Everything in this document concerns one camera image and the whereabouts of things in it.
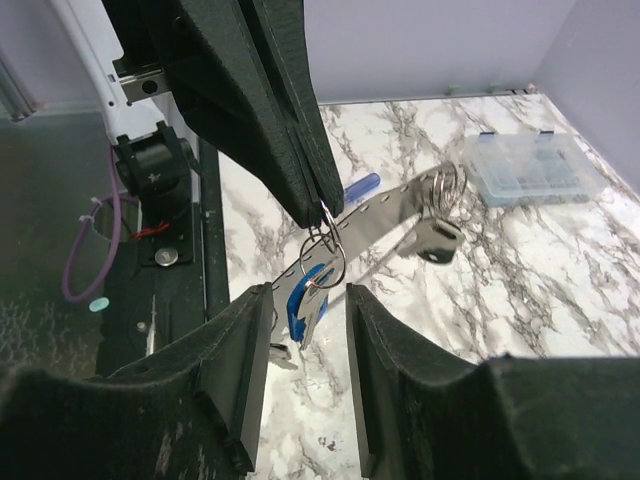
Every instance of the marble table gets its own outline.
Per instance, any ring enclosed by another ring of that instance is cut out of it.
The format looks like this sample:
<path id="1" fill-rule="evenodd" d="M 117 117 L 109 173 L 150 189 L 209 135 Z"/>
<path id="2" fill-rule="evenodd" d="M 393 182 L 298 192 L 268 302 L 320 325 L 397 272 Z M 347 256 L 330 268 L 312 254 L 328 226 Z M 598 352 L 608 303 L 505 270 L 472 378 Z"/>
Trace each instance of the marble table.
<path id="1" fill-rule="evenodd" d="M 543 95 L 321 108 L 345 184 L 367 173 L 393 188 L 455 159 L 480 131 L 574 132 Z M 640 200 L 593 151 L 607 178 L 579 205 L 487 209 L 469 192 L 455 213 L 466 236 L 453 264 L 393 258 L 361 281 L 398 319 L 460 357 L 640 354 Z M 268 191 L 221 160 L 231 297 L 274 280 L 305 236 Z M 348 270 L 355 281 L 396 239 Z M 333 292 L 340 294 L 339 289 Z M 256 479 L 360 478 L 344 301 L 332 302 L 295 370 L 270 365 Z"/>

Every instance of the blue cylindrical object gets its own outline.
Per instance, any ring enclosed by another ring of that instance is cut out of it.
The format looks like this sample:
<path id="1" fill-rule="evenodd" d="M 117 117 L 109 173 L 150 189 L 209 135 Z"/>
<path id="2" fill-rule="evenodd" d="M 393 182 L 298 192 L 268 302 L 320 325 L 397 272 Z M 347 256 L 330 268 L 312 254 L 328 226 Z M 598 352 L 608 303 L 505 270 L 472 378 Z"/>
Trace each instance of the blue cylindrical object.
<path id="1" fill-rule="evenodd" d="M 349 205 L 357 202 L 379 185 L 380 175 L 377 173 L 370 173 L 366 177 L 361 178 L 344 189 L 344 204 Z"/>

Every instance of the dark floor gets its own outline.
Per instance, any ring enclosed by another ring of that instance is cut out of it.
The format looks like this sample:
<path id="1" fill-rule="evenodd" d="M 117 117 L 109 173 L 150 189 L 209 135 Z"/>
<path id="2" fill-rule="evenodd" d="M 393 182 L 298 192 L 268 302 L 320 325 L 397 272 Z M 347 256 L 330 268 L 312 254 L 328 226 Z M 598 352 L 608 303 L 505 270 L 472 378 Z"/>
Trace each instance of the dark floor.
<path id="1" fill-rule="evenodd" d="M 108 192 L 99 114 L 0 120 L 0 361 L 74 378 L 94 373 L 100 315 L 70 305 L 60 279 L 78 217 Z M 90 235 L 74 273 L 88 285 L 107 243 Z"/>

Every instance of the transparent plastic box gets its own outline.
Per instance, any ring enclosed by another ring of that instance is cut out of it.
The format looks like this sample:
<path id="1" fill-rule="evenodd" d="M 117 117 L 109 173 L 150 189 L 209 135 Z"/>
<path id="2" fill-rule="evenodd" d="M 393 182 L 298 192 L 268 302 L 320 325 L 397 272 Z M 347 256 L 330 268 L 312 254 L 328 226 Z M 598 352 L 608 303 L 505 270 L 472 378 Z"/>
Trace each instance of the transparent plastic box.
<path id="1" fill-rule="evenodd" d="M 462 160 L 489 207 L 587 202 L 606 185 L 569 134 L 483 133 L 467 137 Z"/>

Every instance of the teal sticker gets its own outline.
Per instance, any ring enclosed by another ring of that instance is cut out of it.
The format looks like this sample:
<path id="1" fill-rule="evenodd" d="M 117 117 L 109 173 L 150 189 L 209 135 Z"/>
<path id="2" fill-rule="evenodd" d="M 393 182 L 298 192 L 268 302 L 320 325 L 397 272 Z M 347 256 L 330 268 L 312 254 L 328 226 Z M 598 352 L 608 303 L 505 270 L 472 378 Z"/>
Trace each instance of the teal sticker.
<path id="1" fill-rule="evenodd" d="M 89 310 L 92 312 L 101 312 L 109 306 L 109 299 L 107 297 L 96 298 L 89 304 Z"/>

